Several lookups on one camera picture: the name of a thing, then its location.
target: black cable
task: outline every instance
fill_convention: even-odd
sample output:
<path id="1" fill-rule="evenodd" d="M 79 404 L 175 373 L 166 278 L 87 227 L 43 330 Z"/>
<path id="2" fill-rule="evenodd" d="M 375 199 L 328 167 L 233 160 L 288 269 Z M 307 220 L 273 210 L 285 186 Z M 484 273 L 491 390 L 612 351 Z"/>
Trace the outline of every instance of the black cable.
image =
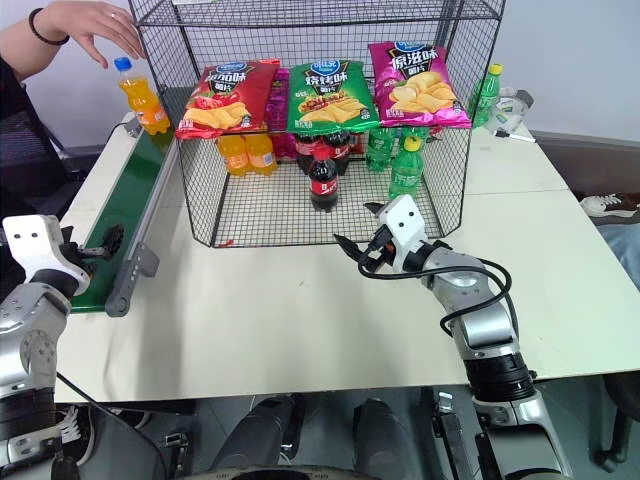
<path id="1" fill-rule="evenodd" d="M 97 408 L 102 413 L 104 413 L 107 417 L 110 417 L 111 419 L 115 420 L 116 422 L 118 422 L 123 427 L 129 429 L 130 431 L 135 433 L 138 437 L 140 437 L 147 445 L 149 445 L 153 449 L 155 454 L 157 455 L 158 460 L 160 460 L 160 466 L 162 467 L 162 477 L 165 480 L 169 480 L 169 473 L 167 471 L 167 466 L 164 463 L 164 457 L 162 456 L 162 452 L 160 451 L 158 446 L 153 442 L 153 440 L 151 440 L 149 437 L 147 437 L 140 430 L 137 430 L 134 427 L 132 427 L 131 425 L 129 425 L 127 422 L 125 422 L 123 419 L 121 419 L 118 415 L 113 413 L 107 407 L 101 405 L 99 402 L 95 401 L 89 395 L 84 393 L 82 390 L 80 390 L 79 387 L 74 385 L 70 380 L 67 379 L 67 377 L 62 375 L 60 372 L 57 373 L 57 376 L 58 376 L 58 378 L 60 379 L 60 381 L 62 383 L 64 383 L 67 387 L 69 387 L 71 390 L 73 390 L 78 395 L 80 395 L 82 398 L 84 398 L 87 402 L 89 402 L 91 404 L 92 407 Z"/>
<path id="2" fill-rule="evenodd" d="M 453 336 L 453 334 L 451 333 L 451 329 L 449 327 L 447 327 L 447 324 L 453 320 L 456 317 L 460 317 L 462 315 L 466 315 L 468 313 L 471 312 L 476 312 L 478 310 L 482 310 L 483 308 L 486 308 L 490 305 L 493 305 L 494 303 L 499 302 L 500 300 L 502 300 L 503 298 L 505 299 L 505 301 L 507 302 L 507 307 L 509 309 L 509 316 L 511 317 L 511 323 L 513 325 L 513 330 L 516 334 L 516 337 L 519 335 L 519 328 L 518 328 L 518 318 L 516 316 L 516 311 L 515 308 L 513 306 L 513 302 L 511 300 L 511 296 L 509 295 L 509 289 L 511 288 L 512 285 L 512 280 L 511 280 L 511 275 L 509 274 L 509 272 L 507 271 L 506 268 L 504 268 L 502 265 L 499 265 L 497 263 L 491 262 L 489 260 L 484 260 L 482 258 L 479 258 L 478 260 L 480 260 L 482 263 L 486 264 L 486 265 L 490 265 L 496 269 L 498 269 L 500 271 L 500 273 L 502 273 L 505 277 L 505 283 L 503 284 L 502 281 L 500 280 L 500 278 L 495 275 L 493 272 L 490 272 L 489 270 L 486 270 L 484 268 L 481 267 L 473 267 L 473 266 L 451 266 L 451 267 L 442 267 L 442 268 L 432 268 L 429 270 L 422 270 L 420 272 L 407 272 L 407 273 L 391 273 L 391 274 L 378 274 L 378 273 L 371 273 L 368 272 L 367 270 L 365 270 L 364 268 L 364 260 L 367 258 L 367 255 L 369 251 L 365 251 L 365 253 L 363 253 L 358 261 L 358 271 L 365 277 L 367 278 L 373 278 L 376 280 L 404 280 L 404 279 L 408 279 L 408 278 L 420 278 L 420 277 L 424 277 L 424 276 L 430 276 L 430 275 L 438 275 L 438 274 L 442 274 L 442 273 L 451 273 L 451 272 L 476 272 L 476 273 L 480 273 L 482 275 L 485 275 L 487 277 L 489 277 L 491 280 L 493 280 L 493 282 L 498 286 L 498 288 L 500 289 L 500 292 L 496 295 L 494 295 L 493 297 L 491 297 L 488 300 L 485 300 L 484 302 L 480 302 L 476 305 L 472 305 L 471 307 L 467 307 L 467 308 L 463 308 L 460 310 L 457 310 L 455 312 L 452 312 L 448 315 L 446 315 L 445 317 L 442 318 L 442 320 L 440 320 L 440 328 L 442 328 L 442 330 L 449 335 L 450 337 Z"/>

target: black wristband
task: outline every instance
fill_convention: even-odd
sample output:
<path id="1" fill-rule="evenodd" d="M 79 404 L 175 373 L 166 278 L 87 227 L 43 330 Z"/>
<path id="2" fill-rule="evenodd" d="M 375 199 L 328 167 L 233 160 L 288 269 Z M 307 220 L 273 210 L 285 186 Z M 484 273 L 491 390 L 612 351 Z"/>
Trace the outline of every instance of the black wristband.
<path id="1" fill-rule="evenodd" d="M 38 40 L 47 43 L 49 45 L 53 45 L 56 47 L 59 47 L 60 45 L 64 45 L 65 43 L 67 43 L 69 41 L 69 35 L 67 35 L 64 39 L 62 40 L 48 40 L 46 38 L 44 38 L 42 35 L 40 35 L 37 31 L 36 31 L 36 27 L 33 25 L 33 19 L 36 18 L 36 15 L 38 14 L 38 12 L 40 12 L 40 10 L 42 10 L 42 8 L 36 8 L 33 12 L 31 12 L 29 14 L 29 28 L 31 28 L 31 31 L 33 32 L 33 34 L 38 37 Z"/>

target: plastic bottle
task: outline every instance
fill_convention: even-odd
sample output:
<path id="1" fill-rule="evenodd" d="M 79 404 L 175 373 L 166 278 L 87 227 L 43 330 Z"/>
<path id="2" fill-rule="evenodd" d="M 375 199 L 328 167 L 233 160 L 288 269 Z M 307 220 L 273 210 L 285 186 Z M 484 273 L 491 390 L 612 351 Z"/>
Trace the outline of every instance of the plastic bottle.
<path id="1" fill-rule="evenodd" d="M 262 175 L 271 175 L 278 168 L 276 156 L 273 154 L 273 143 L 266 133 L 254 133 L 245 135 L 249 163 L 251 169 Z"/>
<path id="2" fill-rule="evenodd" d="M 118 85 L 127 94 L 129 108 L 136 114 L 140 125 L 149 133 L 166 133 L 171 124 L 155 93 L 149 88 L 146 77 L 131 69 L 127 57 L 116 58 L 113 62 L 121 73 Z"/>
<path id="3" fill-rule="evenodd" d="M 300 167 L 300 170 L 302 170 L 305 175 L 308 175 L 309 167 L 311 166 L 311 162 L 313 162 L 313 150 L 318 145 L 320 136 L 295 134 L 294 137 L 296 139 L 298 167 Z"/>
<path id="4" fill-rule="evenodd" d="M 336 162 L 338 175 L 344 175 L 349 166 L 351 134 L 349 132 L 330 133 L 322 137 L 322 141 L 331 147 L 331 159 Z"/>
<path id="5" fill-rule="evenodd" d="M 369 130 L 367 146 L 367 167 L 374 172 L 381 172 L 391 165 L 391 150 L 396 134 L 390 128 L 374 128 Z"/>
<path id="6" fill-rule="evenodd" d="M 316 210 L 331 211 L 338 201 L 338 169 L 331 159 L 332 149 L 319 143 L 309 167 L 311 203 Z"/>
<path id="7" fill-rule="evenodd" d="M 503 69 L 504 67 L 499 63 L 492 64 L 482 83 L 478 83 L 473 89 L 473 96 L 469 102 L 469 105 L 471 105 L 470 111 L 473 112 L 473 106 L 476 101 L 478 102 L 476 114 L 473 117 L 474 128 L 484 125 L 489 120 L 491 107 L 500 95 L 500 74 L 502 74 Z"/>
<path id="8" fill-rule="evenodd" d="M 422 158 L 422 139 L 416 136 L 405 138 L 400 146 L 398 156 L 391 164 L 391 185 L 389 185 L 389 198 L 396 198 L 405 193 L 415 198 L 420 177 L 424 168 Z"/>
<path id="9" fill-rule="evenodd" d="M 244 176 L 251 170 L 247 146 L 241 135 L 224 135 L 218 138 L 218 149 L 231 175 Z"/>

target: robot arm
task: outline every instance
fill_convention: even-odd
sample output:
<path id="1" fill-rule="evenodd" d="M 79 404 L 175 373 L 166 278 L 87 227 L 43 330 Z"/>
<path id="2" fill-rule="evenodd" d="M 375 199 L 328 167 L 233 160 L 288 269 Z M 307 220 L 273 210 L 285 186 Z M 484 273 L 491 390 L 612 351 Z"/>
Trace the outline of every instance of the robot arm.
<path id="1" fill-rule="evenodd" d="M 71 298 L 89 286 L 93 267 L 84 259 L 110 258 L 122 240 L 118 226 L 99 251 L 82 250 L 65 241 L 53 216 L 8 217 L 3 226 L 26 280 L 0 306 L 0 476 L 60 452 L 53 399 L 58 338 Z"/>
<path id="2" fill-rule="evenodd" d="M 424 220 L 408 195 L 386 205 L 366 206 L 377 213 L 380 224 L 367 250 L 360 252 L 345 237 L 336 236 L 338 243 L 368 277 L 381 278 L 375 270 L 384 262 L 396 272 L 387 278 L 420 277 L 450 314 L 448 329 L 443 327 L 467 371 L 483 430 L 476 441 L 485 479 L 534 478 L 542 472 L 571 478 L 544 400 L 520 353 L 517 326 L 493 301 L 496 296 L 489 289 L 489 274 L 482 273 L 484 264 L 440 242 L 429 244 Z M 375 250 L 381 255 L 373 259 L 368 254 Z M 453 271 L 429 274 L 448 268 Z M 479 304 L 486 306 L 478 309 Z"/>

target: wire mesh basket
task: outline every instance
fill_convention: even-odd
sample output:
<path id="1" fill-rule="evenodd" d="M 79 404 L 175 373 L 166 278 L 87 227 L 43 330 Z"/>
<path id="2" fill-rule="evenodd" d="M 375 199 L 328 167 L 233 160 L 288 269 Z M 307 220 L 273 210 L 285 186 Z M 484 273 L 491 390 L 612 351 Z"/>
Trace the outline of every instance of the wire mesh basket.
<path id="1" fill-rule="evenodd" d="M 177 125 L 205 67 L 279 58 L 292 67 L 344 58 L 364 64 L 368 44 L 413 41 L 448 50 L 449 76 L 463 105 L 487 70 L 504 0 L 129 0 L 161 99 Z M 425 146 L 416 201 L 430 238 L 461 223 L 471 130 L 445 129 Z M 376 228 L 362 206 L 385 202 L 390 172 L 369 172 L 352 157 L 340 178 L 338 204 L 316 212 L 295 164 L 270 176 L 227 174 L 215 142 L 180 144 L 180 164 L 193 236 L 212 246 L 259 247 L 333 243 L 338 233 L 365 241 Z"/>

